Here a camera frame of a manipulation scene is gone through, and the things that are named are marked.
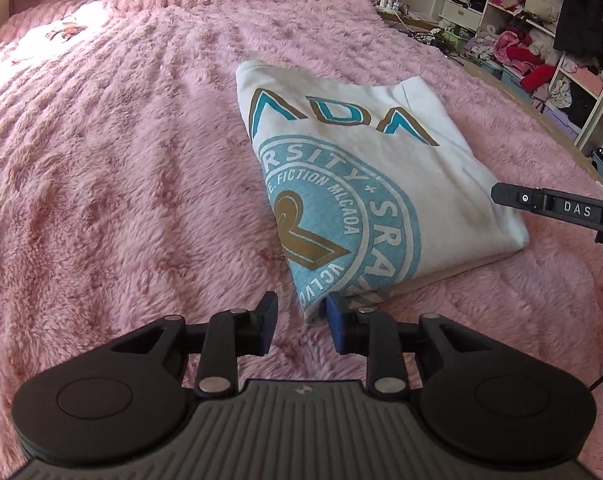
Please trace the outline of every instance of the shelf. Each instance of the shelf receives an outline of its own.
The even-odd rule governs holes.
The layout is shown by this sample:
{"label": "shelf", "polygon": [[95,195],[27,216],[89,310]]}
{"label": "shelf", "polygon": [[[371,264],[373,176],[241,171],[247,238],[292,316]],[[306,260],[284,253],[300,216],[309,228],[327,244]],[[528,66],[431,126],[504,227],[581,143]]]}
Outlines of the shelf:
{"label": "shelf", "polygon": [[585,85],[582,82],[580,82],[577,79],[575,79],[570,72],[566,72],[566,70],[564,70],[562,67],[559,67],[559,71],[563,75],[565,75],[566,77],[568,77],[571,81],[574,81],[576,84],[578,84],[579,86],[581,86],[581,88],[583,88],[588,93],[588,95],[590,95],[590,97],[593,97],[594,99],[599,99],[599,96],[595,92],[593,92],[589,88],[586,88]]}
{"label": "shelf", "polygon": [[[492,3],[490,0],[488,0],[488,5],[491,6],[491,7],[494,7],[495,9],[499,9],[502,12],[505,12],[506,14],[510,14],[511,16],[516,16],[517,15],[515,12],[512,12],[511,10],[508,10],[508,9],[504,9],[504,7],[498,6],[497,4]],[[539,23],[533,22],[533,20],[526,20],[526,23],[528,23],[529,25],[532,25],[535,28],[538,28],[542,32],[545,32],[551,38],[555,37],[555,33],[554,32],[550,32],[547,28],[542,27]]]}

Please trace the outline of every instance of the white shelving unit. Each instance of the white shelving unit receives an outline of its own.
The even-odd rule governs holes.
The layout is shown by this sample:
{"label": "white shelving unit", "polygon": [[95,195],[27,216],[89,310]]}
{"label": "white shelving unit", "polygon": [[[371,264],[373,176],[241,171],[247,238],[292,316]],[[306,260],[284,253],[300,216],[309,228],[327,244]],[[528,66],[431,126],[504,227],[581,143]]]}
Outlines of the white shelving unit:
{"label": "white shelving unit", "polygon": [[[433,17],[443,17],[447,20],[456,23],[465,28],[469,28],[477,33],[480,30],[485,30],[488,25],[494,25],[499,28],[505,24],[510,16],[514,16],[516,13],[511,10],[504,9],[503,7],[493,3],[491,0],[486,0],[483,12],[479,13],[474,9],[465,9],[462,6],[454,4],[447,0],[435,0],[433,4]],[[532,20],[526,20],[531,27],[535,27],[547,34],[551,38],[555,38],[555,33],[552,30],[548,30],[543,25],[533,22]],[[550,87],[553,88],[556,80],[559,78],[566,78],[577,83],[583,88],[594,101],[593,110],[591,111],[587,121],[583,128],[578,128],[578,136],[575,140],[575,145],[584,153],[584,155],[590,155],[591,152],[600,146],[603,146],[603,88],[599,94],[596,94],[592,89],[587,88],[582,82],[580,82],[573,74],[562,69],[561,65],[565,58],[562,56],[558,70],[555,71]],[[601,71],[600,78],[603,82],[603,70]]]}

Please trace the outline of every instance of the bed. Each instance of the bed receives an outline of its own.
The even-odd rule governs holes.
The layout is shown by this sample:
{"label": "bed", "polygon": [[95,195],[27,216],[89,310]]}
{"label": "bed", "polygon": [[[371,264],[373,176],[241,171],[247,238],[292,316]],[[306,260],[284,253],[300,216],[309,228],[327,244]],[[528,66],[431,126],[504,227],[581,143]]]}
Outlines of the bed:
{"label": "bed", "polygon": [[[536,120],[367,0],[32,4],[0,30],[0,480],[23,462],[10,421],[19,386],[166,314],[203,322],[275,290],[270,355],[241,359],[240,375],[363,379],[365,360],[337,356],[297,306],[237,109],[245,60],[357,84],[420,75],[499,179],[603,199]],[[77,27],[64,38],[67,16]],[[603,371],[601,249],[585,229],[525,222],[525,250],[382,307],[403,321],[437,311],[590,384]],[[595,397],[581,459],[603,478],[603,387]]]}

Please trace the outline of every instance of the hanging clothes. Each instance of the hanging clothes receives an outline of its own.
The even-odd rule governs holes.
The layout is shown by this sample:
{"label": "hanging clothes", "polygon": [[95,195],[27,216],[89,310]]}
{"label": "hanging clothes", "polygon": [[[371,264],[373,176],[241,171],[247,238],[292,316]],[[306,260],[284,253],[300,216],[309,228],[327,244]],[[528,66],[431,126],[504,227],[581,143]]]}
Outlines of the hanging clothes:
{"label": "hanging clothes", "polygon": [[603,0],[564,0],[555,33],[555,49],[579,57],[603,52]]}

